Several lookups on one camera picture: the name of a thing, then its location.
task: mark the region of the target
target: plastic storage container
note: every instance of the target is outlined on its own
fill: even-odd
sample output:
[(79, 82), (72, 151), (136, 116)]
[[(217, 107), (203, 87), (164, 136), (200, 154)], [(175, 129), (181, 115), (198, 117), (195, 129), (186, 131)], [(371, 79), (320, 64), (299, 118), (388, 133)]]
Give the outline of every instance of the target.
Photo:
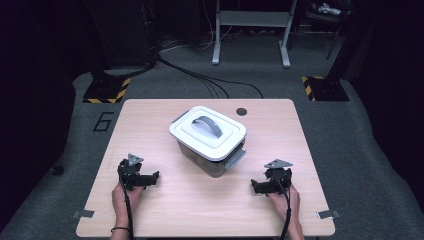
[(220, 177), (246, 153), (246, 127), (204, 106), (193, 107), (169, 127), (181, 152), (211, 177)]

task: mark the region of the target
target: black equipment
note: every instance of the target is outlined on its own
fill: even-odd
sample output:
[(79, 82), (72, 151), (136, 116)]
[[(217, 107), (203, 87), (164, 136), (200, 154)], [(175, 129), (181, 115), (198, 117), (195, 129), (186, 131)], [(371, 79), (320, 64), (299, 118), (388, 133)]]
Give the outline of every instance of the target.
[(255, 193), (267, 194), (267, 193), (284, 193), (291, 186), (291, 169), (285, 170), (283, 166), (289, 166), (291, 164), (281, 160), (275, 160), (265, 165), (269, 168), (265, 172), (265, 176), (269, 179), (268, 182), (258, 183), (251, 179), (253, 189)]
[(159, 171), (152, 175), (140, 175), (141, 162), (143, 158), (128, 154), (128, 159), (121, 161), (118, 167), (118, 175), (121, 183), (126, 189), (132, 191), (134, 186), (151, 186), (156, 185), (159, 178)]
[(291, 169), (287, 170), (284, 167), (293, 166), (289, 162), (285, 162), (279, 159), (265, 164), (264, 167), (268, 168), (265, 172), (265, 176), (269, 179), (268, 182), (258, 183), (257, 181), (251, 179), (253, 189), (255, 193), (267, 194), (267, 193), (278, 193), (284, 194), (287, 200), (287, 214), (286, 222), (284, 223), (283, 231), (281, 232), (280, 240), (285, 239), (291, 217), (291, 208), (290, 208), (290, 186), (291, 186)]

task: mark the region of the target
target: wrist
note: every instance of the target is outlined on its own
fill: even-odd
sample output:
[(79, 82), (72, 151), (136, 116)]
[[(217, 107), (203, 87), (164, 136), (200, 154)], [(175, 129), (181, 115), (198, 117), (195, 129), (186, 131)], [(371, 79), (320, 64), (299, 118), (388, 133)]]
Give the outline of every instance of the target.
[(287, 231), (287, 235), (289, 236), (290, 240), (304, 239), (302, 225), (298, 220), (292, 220), (293, 221), (290, 221), (289, 228)]

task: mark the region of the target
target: black cable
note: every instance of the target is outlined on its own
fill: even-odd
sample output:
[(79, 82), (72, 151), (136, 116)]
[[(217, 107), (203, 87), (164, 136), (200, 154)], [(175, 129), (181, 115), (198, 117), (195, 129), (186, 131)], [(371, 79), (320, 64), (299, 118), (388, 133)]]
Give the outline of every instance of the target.
[(170, 67), (172, 67), (172, 68), (175, 68), (175, 69), (177, 69), (177, 70), (179, 70), (179, 71), (181, 71), (181, 72), (183, 72), (183, 73), (185, 73), (185, 74), (188, 74), (188, 75), (190, 75), (190, 76), (192, 76), (192, 77), (194, 77), (194, 78), (198, 79), (199, 81), (206, 81), (208, 84), (213, 84), (213, 85), (217, 86), (218, 88), (220, 88), (220, 89), (221, 89), (221, 90), (225, 93), (225, 95), (227, 96), (227, 98), (230, 98), (230, 97), (229, 97), (229, 95), (228, 95), (228, 93), (227, 93), (227, 91), (225, 91), (225, 89), (224, 89), (224, 88), (222, 88), (222, 87), (221, 87), (221, 86), (219, 86), (218, 84), (214, 83), (213, 81), (209, 80), (209, 78), (208, 78), (208, 77), (203, 76), (203, 75), (200, 75), (200, 74), (195, 73), (195, 72), (191, 72), (191, 71), (189, 71), (189, 70), (187, 70), (187, 69), (184, 69), (184, 68), (181, 68), (181, 67), (175, 66), (175, 65), (173, 65), (172, 63), (169, 63), (169, 62), (165, 61), (165, 60), (164, 60), (163, 58), (161, 58), (160, 56), (158, 57), (158, 61), (159, 61), (159, 62), (162, 62), (163, 64), (168, 65), (168, 66), (170, 66)]
[(131, 214), (131, 204), (130, 204), (130, 198), (128, 197), (127, 194), (127, 189), (125, 188), (124, 183), (122, 182), (122, 178), (121, 176), (119, 176), (119, 182), (121, 183), (121, 187), (122, 190), (124, 191), (124, 195), (125, 195), (125, 204), (127, 206), (127, 214), (128, 214), (128, 229), (129, 229), (129, 234), (130, 240), (134, 240), (134, 228), (133, 228), (133, 221), (132, 221), (132, 214)]
[(286, 222), (284, 223), (283, 231), (281, 232), (280, 240), (283, 240), (286, 237), (287, 230), (289, 228), (290, 218), (291, 218), (291, 208), (290, 208), (290, 189), (289, 196), (287, 196), (286, 189), (281, 185), (280, 181), (276, 180), (278, 185), (280, 185), (281, 190), (283, 190), (283, 194), (287, 200), (287, 213), (286, 213)]
[(183, 73), (186, 73), (186, 74), (188, 74), (188, 75), (190, 75), (192, 77), (195, 77), (197, 79), (202, 79), (202, 80), (208, 81), (209, 83), (214, 84), (215, 86), (219, 87), (226, 94), (227, 98), (229, 98), (228, 93), (221, 86), (219, 86), (218, 84), (214, 83), (212, 80), (218, 81), (218, 82), (230, 83), (230, 84), (232, 83), (232, 84), (240, 84), (240, 85), (250, 86), (250, 87), (254, 88), (261, 95), (261, 98), (264, 98), (262, 92), (257, 87), (255, 87), (252, 84), (241, 83), (241, 82), (226, 81), (226, 80), (222, 80), (222, 79), (218, 79), (218, 78), (208, 77), (208, 76), (205, 76), (205, 75), (202, 75), (202, 74), (199, 74), (199, 73), (191, 72), (191, 71), (189, 71), (187, 69), (184, 69), (184, 68), (181, 68), (181, 67), (178, 67), (176, 65), (173, 65), (173, 64), (169, 63), (168, 61), (164, 60), (160, 56), (158, 57), (158, 61), (159, 62), (162, 62), (163, 64), (168, 65), (168, 66), (170, 66), (172, 68), (175, 68), (175, 69), (177, 69), (177, 70), (179, 70), (179, 71), (181, 71)]
[(219, 98), (218, 92), (215, 90), (215, 88), (213, 88), (213, 86), (208, 81), (205, 81), (205, 80), (202, 80), (202, 79), (198, 79), (198, 80), (206, 86), (206, 88), (208, 89), (209, 94), (211, 95), (212, 99), (214, 98), (214, 96), (212, 94), (211, 89), (215, 92), (216, 97)]

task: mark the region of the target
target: wooden table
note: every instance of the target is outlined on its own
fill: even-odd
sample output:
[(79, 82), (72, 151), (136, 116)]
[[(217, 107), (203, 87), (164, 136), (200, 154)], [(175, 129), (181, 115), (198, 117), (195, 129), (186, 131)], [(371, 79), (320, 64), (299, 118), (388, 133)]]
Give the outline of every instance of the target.
[[(212, 178), (187, 159), (169, 133), (171, 122), (194, 106), (220, 112), (247, 128), (246, 155), (220, 178)], [(239, 116), (238, 108), (247, 115)], [(332, 219), (316, 211), (328, 205), (296, 109), (287, 99), (139, 99), (127, 100), (119, 115), (85, 210), (80, 237), (108, 237), (115, 214), (111, 191), (117, 167), (132, 153), (144, 158), (141, 174), (160, 171), (156, 186), (143, 192), (134, 213), (138, 237), (263, 237), (283, 228), (269, 198), (255, 194), (251, 179), (266, 181), (264, 164), (291, 162), (292, 181), (301, 194), (300, 222), (305, 236), (329, 236)]]

